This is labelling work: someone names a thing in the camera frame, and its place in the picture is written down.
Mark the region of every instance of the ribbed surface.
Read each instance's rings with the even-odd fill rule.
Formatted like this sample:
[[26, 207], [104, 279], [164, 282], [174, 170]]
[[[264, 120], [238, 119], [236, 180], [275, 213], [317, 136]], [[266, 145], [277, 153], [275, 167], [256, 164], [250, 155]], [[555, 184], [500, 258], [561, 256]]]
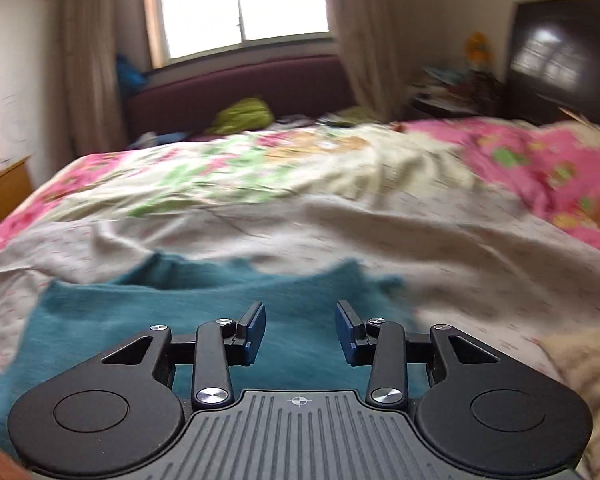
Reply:
[[197, 414], [169, 453], [119, 478], [477, 479], [431, 454], [403, 416], [352, 392], [247, 392], [232, 408]]

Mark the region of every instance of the striped brown fabric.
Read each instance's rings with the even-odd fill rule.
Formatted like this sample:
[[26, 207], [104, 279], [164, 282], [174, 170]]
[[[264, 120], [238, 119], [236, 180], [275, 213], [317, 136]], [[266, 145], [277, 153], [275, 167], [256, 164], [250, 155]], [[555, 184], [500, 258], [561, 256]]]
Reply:
[[565, 384], [578, 392], [593, 414], [593, 434], [585, 457], [600, 480], [600, 329], [545, 337], [540, 345]]

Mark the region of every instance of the clutter on nightstand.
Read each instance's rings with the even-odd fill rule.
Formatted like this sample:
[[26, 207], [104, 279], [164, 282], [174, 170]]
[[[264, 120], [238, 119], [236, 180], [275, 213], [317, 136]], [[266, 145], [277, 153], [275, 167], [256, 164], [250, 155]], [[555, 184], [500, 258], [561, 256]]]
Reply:
[[491, 70], [485, 36], [474, 32], [464, 46], [464, 70], [424, 67], [410, 88], [411, 108], [437, 119], [496, 116], [501, 84]]

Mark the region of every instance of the metal screw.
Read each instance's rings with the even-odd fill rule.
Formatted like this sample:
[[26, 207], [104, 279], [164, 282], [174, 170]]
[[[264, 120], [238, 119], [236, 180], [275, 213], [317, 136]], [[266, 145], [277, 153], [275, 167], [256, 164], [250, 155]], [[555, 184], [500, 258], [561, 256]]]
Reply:
[[204, 388], [196, 393], [196, 399], [205, 404], [218, 404], [219, 402], [227, 400], [228, 397], [228, 391], [215, 387]]
[[380, 404], [395, 404], [402, 400], [402, 392], [395, 388], [378, 388], [371, 392], [371, 398]]

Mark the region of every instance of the pink floral blanket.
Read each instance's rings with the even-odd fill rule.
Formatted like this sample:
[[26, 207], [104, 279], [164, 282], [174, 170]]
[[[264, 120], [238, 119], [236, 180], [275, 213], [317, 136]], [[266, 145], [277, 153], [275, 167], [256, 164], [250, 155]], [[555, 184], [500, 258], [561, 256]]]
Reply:
[[600, 150], [572, 131], [485, 119], [419, 121], [410, 130], [462, 144], [478, 176], [504, 184], [536, 216], [600, 250]]

